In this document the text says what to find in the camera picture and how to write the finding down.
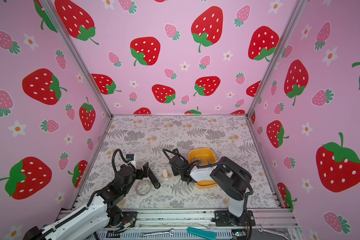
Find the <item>pink white stapler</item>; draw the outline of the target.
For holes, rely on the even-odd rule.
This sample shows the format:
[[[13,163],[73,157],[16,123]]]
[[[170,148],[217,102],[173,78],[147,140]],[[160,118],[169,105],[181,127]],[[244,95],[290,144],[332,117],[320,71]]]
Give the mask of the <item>pink white stapler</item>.
[[[164,178],[165,180],[167,180],[167,179],[169,178],[169,174],[168,174],[167,169],[163,169],[162,172],[163,172],[163,178]]]

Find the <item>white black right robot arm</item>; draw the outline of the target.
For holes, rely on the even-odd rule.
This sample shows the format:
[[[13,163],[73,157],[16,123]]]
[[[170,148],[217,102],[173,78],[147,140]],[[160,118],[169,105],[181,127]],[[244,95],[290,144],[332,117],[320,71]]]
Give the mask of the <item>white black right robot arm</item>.
[[[169,160],[174,176],[190,183],[214,181],[229,197],[229,207],[225,211],[215,211],[211,219],[218,227],[247,227],[246,239],[252,237],[254,221],[247,208],[249,196],[254,194],[250,185],[252,175],[227,157],[221,157],[215,163],[202,164],[201,160],[188,162],[178,151],[163,149]]]

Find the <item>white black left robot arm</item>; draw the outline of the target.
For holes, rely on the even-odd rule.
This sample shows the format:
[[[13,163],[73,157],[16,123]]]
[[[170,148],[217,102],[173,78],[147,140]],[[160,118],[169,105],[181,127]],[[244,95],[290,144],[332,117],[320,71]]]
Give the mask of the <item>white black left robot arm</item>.
[[[137,212],[123,212],[117,204],[129,193],[135,180],[149,175],[149,164],[136,168],[133,154],[124,158],[120,149],[112,156],[114,179],[100,190],[94,191],[89,201],[68,216],[42,229],[28,230],[24,240],[83,240],[105,227],[116,227],[117,234],[134,227]]]

